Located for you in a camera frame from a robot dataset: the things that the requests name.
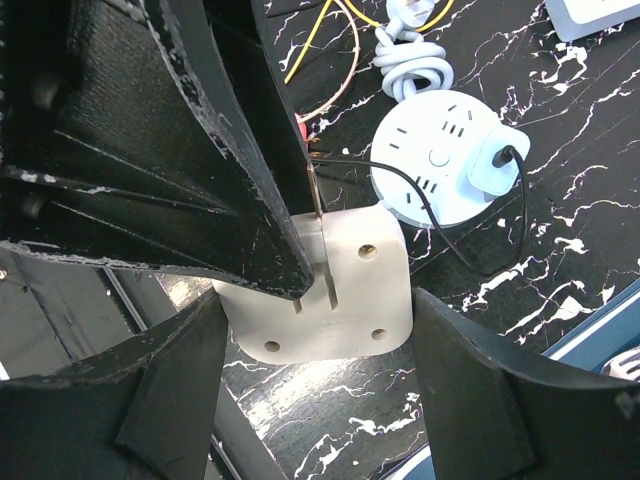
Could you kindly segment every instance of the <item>power strip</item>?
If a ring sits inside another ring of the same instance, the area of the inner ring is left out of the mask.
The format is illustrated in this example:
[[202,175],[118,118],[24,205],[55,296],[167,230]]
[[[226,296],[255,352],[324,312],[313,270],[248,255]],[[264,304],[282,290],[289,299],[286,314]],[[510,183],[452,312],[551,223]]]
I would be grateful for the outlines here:
[[640,17],[640,0],[547,0],[563,42],[571,42]]

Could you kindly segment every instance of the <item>marble table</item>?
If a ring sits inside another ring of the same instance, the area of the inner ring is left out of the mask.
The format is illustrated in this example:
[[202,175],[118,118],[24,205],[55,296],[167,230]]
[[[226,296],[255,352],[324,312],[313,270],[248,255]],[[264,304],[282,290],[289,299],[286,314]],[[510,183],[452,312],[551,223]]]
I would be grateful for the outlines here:
[[[265,8],[275,13],[299,3],[308,2],[272,0]],[[385,20],[384,0],[354,3]],[[318,11],[270,20],[283,71]],[[395,103],[371,64],[373,31],[358,25],[355,80],[309,129],[318,139],[314,147],[366,159],[378,123]],[[447,49],[455,90],[481,99],[530,136],[531,222],[525,260],[490,280],[468,273],[429,231],[405,227],[413,285],[542,352],[640,273],[640,23],[566,44],[542,0],[456,0],[427,38]],[[352,49],[345,16],[332,8],[289,86],[296,111],[331,96]],[[376,202],[366,168],[323,172],[330,208]],[[511,254],[520,211],[514,190],[450,232],[488,268]],[[227,356],[228,389],[291,480],[379,478],[427,441],[408,343],[375,358],[274,367],[252,360],[232,340]]]

